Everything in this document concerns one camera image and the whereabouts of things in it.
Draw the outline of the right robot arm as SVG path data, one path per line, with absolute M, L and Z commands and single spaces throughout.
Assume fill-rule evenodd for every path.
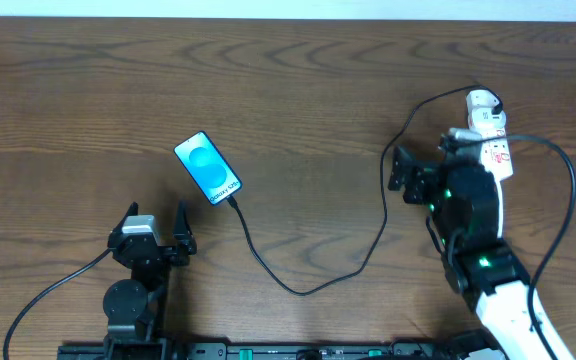
M 498 182 L 476 159 L 425 163 L 405 148 L 393 154 L 388 183 L 408 204 L 424 205 L 445 277 L 483 326 L 456 340 L 462 359 L 569 359 L 572 354 L 546 315 L 530 275 L 500 233 Z

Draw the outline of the blue Galaxy smartphone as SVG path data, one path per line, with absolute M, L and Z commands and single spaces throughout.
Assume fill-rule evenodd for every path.
M 195 133 L 173 152 L 211 205 L 218 205 L 242 188 L 241 179 L 206 132 Z

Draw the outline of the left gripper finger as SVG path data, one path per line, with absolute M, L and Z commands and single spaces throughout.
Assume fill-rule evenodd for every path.
M 126 220 L 130 217 L 130 216 L 135 216 L 138 214 L 138 209 L 139 209 L 139 205 L 137 202 L 132 202 L 131 205 L 128 207 L 125 215 L 123 216 L 123 218 L 119 221 L 119 223 L 111 230 L 109 236 L 108 236 L 108 244 L 109 245 L 117 245 L 120 242 L 120 238 L 123 235 L 123 226 L 124 223 L 126 222 Z
M 177 245 L 183 247 L 188 255 L 195 255 L 197 253 L 197 243 L 189 225 L 186 207 L 183 201 L 180 201 L 177 206 L 172 235 Z

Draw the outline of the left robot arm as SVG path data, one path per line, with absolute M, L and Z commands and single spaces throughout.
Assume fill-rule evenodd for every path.
M 163 333 L 171 270 L 189 264 L 197 244 L 188 224 L 185 204 L 178 203 L 172 237 L 162 243 L 156 218 L 140 215 L 132 203 L 109 234 L 112 258 L 131 271 L 115 282 L 103 298 L 108 318 L 105 359 L 184 359 L 185 349 Z

